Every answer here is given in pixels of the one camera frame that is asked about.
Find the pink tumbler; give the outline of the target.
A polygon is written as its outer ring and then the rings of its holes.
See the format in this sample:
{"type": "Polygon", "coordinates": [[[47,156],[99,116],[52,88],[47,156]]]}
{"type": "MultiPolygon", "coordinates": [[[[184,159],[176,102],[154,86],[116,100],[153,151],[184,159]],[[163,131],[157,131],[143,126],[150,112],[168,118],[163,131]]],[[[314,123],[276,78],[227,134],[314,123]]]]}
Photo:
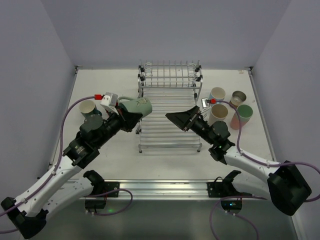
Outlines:
{"type": "Polygon", "coordinates": [[[244,118],[240,115],[240,113],[234,113],[231,121],[230,121],[230,127],[233,130],[239,130],[244,125],[244,118]]]}

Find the sage green mug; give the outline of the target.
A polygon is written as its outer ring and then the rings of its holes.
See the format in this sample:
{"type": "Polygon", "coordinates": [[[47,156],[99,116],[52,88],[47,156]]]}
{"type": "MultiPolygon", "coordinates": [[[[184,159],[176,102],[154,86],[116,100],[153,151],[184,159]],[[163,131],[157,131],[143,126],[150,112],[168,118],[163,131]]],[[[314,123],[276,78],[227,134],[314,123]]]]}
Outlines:
{"type": "Polygon", "coordinates": [[[129,113],[141,113],[143,118],[151,114],[153,110],[150,100],[145,97],[121,96],[118,98],[118,105],[129,113]]]}

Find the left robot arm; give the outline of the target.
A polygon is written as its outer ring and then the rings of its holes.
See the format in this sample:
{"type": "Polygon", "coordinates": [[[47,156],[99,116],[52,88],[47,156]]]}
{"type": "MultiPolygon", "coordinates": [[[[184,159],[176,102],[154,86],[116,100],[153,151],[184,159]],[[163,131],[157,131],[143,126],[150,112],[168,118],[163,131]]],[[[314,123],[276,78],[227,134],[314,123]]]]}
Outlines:
{"type": "Polygon", "coordinates": [[[119,131],[131,132],[143,118],[141,112],[117,108],[108,119],[89,116],[79,127],[59,159],[36,183],[16,197],[1,202],[4,214],[25,239],[37,235],[46,225],[50,198],[74,175],[82,171],[99,154],[99,149],[119,131]]]}

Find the beige tumbler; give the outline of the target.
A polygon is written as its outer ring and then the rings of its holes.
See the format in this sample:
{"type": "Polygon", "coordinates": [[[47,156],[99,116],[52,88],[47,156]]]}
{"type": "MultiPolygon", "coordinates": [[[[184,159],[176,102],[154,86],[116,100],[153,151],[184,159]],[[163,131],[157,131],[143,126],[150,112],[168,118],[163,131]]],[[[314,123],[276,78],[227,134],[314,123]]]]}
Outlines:
{"type": "Polygon", "coordinates": [[[223,104],[214,104],[208,114],[208,124],[212,125],[217,121],[224,121],[229,111],[223,104]]]}

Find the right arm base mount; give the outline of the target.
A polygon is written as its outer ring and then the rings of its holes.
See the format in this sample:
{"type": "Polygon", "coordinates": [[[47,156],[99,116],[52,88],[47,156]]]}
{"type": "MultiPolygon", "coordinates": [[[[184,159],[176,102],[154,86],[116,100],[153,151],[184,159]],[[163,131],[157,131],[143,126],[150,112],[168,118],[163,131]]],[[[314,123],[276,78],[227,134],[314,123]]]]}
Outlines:
{"type": "Polygon", "coordinates": [[[208,181],[207,195],[209,198],[226,198],[233,197],[232,199],[225,199],[220,202],[221,207],[232,214],[238,214],[243,207],[240,198],[235,199],[235,196],[242,196],[233,186],[233,181],[237,175],[241,174],[239,170],[233,170],[226,177],[218,176],[215,180],[208,181]]]}

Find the dark green mug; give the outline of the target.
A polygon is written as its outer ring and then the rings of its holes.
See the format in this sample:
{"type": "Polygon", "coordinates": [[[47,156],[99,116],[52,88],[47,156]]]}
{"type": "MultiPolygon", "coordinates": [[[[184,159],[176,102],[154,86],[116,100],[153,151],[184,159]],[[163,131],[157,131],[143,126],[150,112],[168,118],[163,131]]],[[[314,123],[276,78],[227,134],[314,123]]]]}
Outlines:
{"type": "Polygon", "coordinates": [[[87,119],[93,115],[102,117],[102,113],[97,109],[96,104],[92,100],[84,100],[79,104],[79,111],[83,115],[85,123],[87,119]]]}

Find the light blue mug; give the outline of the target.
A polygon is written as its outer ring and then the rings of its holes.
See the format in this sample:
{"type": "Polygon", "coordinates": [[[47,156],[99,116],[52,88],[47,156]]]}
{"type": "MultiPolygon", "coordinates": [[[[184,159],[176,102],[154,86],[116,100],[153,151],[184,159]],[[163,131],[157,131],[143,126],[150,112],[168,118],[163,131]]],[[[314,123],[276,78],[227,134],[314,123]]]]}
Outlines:
{"type": "Polygon", "coordinates": [[[225,99],[226,92],[221,87],[214,87],[210,94],[209,94],[209,100],[215,99],[216,101],[223,101],[225,99]]]}

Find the cream and brown cup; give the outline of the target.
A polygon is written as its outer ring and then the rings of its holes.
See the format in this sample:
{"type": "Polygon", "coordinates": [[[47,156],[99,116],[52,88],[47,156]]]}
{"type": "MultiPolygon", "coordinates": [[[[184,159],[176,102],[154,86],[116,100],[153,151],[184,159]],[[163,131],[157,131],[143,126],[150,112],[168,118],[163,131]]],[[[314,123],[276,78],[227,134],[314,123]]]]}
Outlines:
{"type": "Polygon", "coordinates": [[[246,99],[247,99],[247,95],[244,92],[240,90],[236,90],[232,93],[229,103],[233,107],[237,108],[240,105],[242,105],[246,101],[246,99]]]}

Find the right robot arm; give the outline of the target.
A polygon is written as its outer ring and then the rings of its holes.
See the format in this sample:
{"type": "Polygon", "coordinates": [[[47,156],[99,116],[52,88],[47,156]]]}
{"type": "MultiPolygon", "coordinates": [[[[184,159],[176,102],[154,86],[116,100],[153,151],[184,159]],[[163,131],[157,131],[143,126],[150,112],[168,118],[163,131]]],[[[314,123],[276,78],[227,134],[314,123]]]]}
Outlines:
{"type": "Polygon", "coordinates": [[[227,124],[224,121],[208,124],[198,106],[187,111],[166,113],[165,116],[180,130],[191,130],[209,143],[208,151],[215,161],[239,168],[258,179],[248,189],[243,189],[246,183],[233,184],[234,191],[271,200],[288,216],[294,215],[311,195],[310,186],[292,162],[270,162],[240,149],[229,140],[231,134],[227,124]]]}

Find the light green tumbler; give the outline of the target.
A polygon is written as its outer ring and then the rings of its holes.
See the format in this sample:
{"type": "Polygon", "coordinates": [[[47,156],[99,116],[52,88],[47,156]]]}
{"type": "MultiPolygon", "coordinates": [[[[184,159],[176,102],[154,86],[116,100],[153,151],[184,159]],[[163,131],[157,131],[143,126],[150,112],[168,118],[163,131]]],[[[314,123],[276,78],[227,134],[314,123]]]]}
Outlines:
{"type": "Polygon", "coordinates": [[[242,123],[248,122],[254,113],[253,109],[247,104],[242,104],[242,105],[238,106],[237,112],[239,114],[240,121],[242,123]]]}

